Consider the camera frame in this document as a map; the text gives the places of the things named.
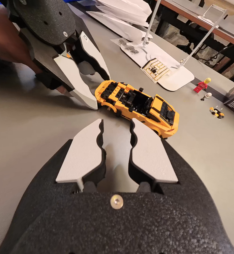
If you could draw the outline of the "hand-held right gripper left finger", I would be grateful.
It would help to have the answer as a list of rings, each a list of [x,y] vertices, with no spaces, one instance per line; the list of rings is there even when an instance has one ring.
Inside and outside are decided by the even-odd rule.
[[[83,191],[86,182],[97,186],[105,178],[103,132],[103,119],[97,119],[76,134],[55,180],[57,183],[76,182]]]

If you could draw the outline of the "cluster of small lego parts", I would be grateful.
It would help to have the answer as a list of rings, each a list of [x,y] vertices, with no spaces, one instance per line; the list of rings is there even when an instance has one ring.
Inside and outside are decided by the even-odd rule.
[[[216,107],[210,107],[209,108],[212,115],[214,115],[215,118],[223,119],[224,113],[222,113],[223,108],[219,109],[218,106]]]

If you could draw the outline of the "lego sticker sheet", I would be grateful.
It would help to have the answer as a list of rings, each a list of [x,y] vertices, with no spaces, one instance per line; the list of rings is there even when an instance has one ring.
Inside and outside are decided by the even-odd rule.
[[[150,78],[154,83],[157,83],[162,77],[171,74],[169,68],[167,68],[162,62],[157,58],[149,60],[143,67],[140,68],[141,71]]]

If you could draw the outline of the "person's left hand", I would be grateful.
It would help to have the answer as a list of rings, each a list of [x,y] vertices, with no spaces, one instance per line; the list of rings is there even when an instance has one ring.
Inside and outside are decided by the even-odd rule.
[[[21,63],[36,74],[42,73],[42,70],[32,61],[27,45],[18,35],[18,30],[9,20],[7,9],[3,5],[0,5],[0,59]]]

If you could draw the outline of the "orange lego car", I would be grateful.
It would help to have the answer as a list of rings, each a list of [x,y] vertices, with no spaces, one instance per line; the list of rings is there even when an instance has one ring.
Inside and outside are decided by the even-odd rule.
[[[130,84],[102,82],[95,90],[98,107],[107,106],[116,117],[133,118],[152,129],[161,139],[172,137],[178,130],[179,113],[156,94],[151,97]]]

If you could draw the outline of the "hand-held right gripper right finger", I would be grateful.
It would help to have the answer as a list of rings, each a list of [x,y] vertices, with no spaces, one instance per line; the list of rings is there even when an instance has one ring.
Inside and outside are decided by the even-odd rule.
[[[128,174],[136,183],[177,183],[178,178],[161,138],[133,118],[130,123],[131,150]]]

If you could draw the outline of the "clear plastic parts bag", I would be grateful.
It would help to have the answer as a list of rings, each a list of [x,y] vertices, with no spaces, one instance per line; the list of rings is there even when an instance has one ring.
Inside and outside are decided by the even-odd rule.
[[[130,52],[131,54],[136,55],[139,53],[139,51],[135,49],[134,46],[128,44],[129,41],[126,40],[125,38],[111,39],[111,41],[116,45],[118,45],[121,49],[124,49],[125,51]]]

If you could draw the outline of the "red lego minifigure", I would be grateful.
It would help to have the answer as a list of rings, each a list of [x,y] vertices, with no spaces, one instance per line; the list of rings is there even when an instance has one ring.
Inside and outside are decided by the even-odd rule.
[[[193,89],[194,92],[199,93],[201,90],[206,91],[208,83],[211,82],[211,78],[206,78],[204,81],[199,82],[196,87]]]

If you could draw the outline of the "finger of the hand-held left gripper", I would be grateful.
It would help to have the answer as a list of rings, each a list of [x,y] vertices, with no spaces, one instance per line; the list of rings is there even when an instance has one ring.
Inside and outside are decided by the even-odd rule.
[[[54,58],[54,61],[74,87],[69,92],[70,95],[79,100],[85,106],[93,110],[97,110],[97,100],[91,93],[88,85],[81,78],[79,68],[74,60],[72,58],[59,55],[58,57]]]
[[[78,39],[75,41],[75,53],[81,58],[82,62],[90,64],[94,72],[99,73],[103,80],[107,81],[111,79],[109,70],[100,51],[84,31],[80,33]]]

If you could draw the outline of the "booklet stand with white base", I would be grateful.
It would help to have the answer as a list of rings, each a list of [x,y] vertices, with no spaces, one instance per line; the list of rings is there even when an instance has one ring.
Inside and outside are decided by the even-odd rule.
[[[171,74],[162,77],[158,84],[163,87],[167,91],[176,91],[186,84],[190,83],[194,80],[194,75],[191,71],[184,67],[184,65],[188,62],[188,60],[193,56],[193,54],[198,50],[198,48],[204,43],[204,41],[209,37],[211,32],[216,28],[216,24],[211,27],[211,29],[207,32],[203,39],[198,43],[198,45],[194,48],[194,50],[185,58],[180,60],[179,62],[171,57],[168,53],[166,53],[163,49],[161,49],[158,45],[149,41],[148,35],[150,33],[150,29],[159,8],[161,1],[157,1],[155,8],[153,9],[153,14],[150,19],[149,27],[146,31],[146,35],[140,44],[136,44],[134,42],[128,43],[129,45],[134,46],[135,49],[139,51],[138,54],[134,55],[130,52],[121,49],[129,58],[131,58],[138,66],[143,67],[149,60],[157,58],[160,62],[162,62],[167,68],[170,69]]]

